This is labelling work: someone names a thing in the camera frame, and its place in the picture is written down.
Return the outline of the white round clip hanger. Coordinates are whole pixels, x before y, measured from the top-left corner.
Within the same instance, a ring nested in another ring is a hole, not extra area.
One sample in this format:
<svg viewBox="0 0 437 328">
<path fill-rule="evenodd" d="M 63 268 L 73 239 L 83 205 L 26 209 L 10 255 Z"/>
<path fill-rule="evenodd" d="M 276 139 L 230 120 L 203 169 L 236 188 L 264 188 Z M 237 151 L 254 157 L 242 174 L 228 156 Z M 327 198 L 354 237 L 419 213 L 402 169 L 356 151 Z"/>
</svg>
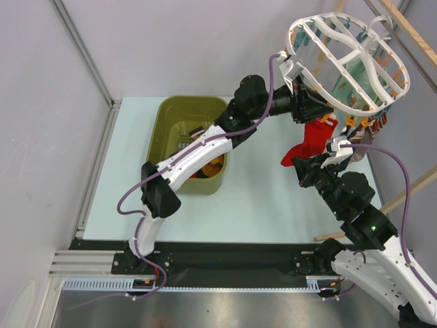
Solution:
<svg viewBox="0 0 437 328">
<path fill-rule="evenodd" d="M 358 117 L 376 115 L 404 97 L 410 75 L 376 23 L 393 26 L 388 16 L 364 23 L 342 12 L 294 21 L 278 59 L 290 92 L 306 88 L 313 99 Z"/>
</svg>

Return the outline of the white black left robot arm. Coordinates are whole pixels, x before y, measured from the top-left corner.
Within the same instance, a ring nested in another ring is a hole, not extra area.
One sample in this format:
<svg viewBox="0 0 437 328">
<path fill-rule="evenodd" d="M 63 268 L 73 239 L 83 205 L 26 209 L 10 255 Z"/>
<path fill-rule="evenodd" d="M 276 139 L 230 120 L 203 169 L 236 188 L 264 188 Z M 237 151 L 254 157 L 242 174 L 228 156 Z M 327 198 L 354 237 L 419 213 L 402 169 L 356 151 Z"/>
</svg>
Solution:
<svg viewBox="0 0 437 328">
<path fill-rule="evenodd" d="M 182 205 L 176 195 L 180 187 L 209 162 L 245 142 L 265 118 L 290 113 L 298 123 L 307 123 L 333 109 L 331 94 L 320 84 L 307 86 L 301 77 L 286 79 L 278 89 L 267 86 L 259 75 L 243 78 L 226 110 L 198 139 L 164 161 L 143 164 L 141 182 L 137 184 L 143 208 L 128 242 L 128 268 L 135 273 L 149 269 L 149 254 L 164 220 Z"/>
</svg>

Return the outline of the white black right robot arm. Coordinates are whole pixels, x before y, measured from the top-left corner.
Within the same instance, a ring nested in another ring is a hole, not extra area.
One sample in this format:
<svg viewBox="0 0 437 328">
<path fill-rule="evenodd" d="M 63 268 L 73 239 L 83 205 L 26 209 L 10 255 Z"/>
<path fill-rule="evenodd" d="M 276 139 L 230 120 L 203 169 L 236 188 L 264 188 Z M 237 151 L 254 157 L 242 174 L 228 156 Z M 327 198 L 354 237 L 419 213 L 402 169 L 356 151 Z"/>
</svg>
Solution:
<svg viewBox="0 0 437 328">
<path fill-rule="evenodd" d="M 436 284 L 419 265 L 408 267 L 396 227 L 371 204 L 375 191 L 367 177 L 359 172 L 338 174 L 336 165 L 323 164 L 327 158 L 327 154 L 295 158 L 299 185 L 315 187 L 342 222 L 346 237 L 385 273 L 369 267 L 333 238 L 316 249 L 316 269 L 348 278 L 398 318 L 400 327 L 435 327 Z"/>
</svg>

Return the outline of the mustard yellow striped sock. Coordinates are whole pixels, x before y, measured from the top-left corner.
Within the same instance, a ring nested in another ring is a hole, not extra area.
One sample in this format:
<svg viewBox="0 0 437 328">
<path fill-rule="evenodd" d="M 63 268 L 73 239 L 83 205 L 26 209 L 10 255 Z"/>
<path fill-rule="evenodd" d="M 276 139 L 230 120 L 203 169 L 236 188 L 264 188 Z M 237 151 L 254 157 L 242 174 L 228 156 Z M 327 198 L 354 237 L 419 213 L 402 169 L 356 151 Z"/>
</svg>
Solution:
<svg viewBox="0 0 437 328">
<path fill-rule="evenodd" d="M 199 138 L 206 130 L 200 126 L 198 128 L 195 128 L 194 130 L 190 131 L 188 133 L 188 135 L 190 136 L 191 139 L 196 140 L 197 138 Z"/>
</svg>

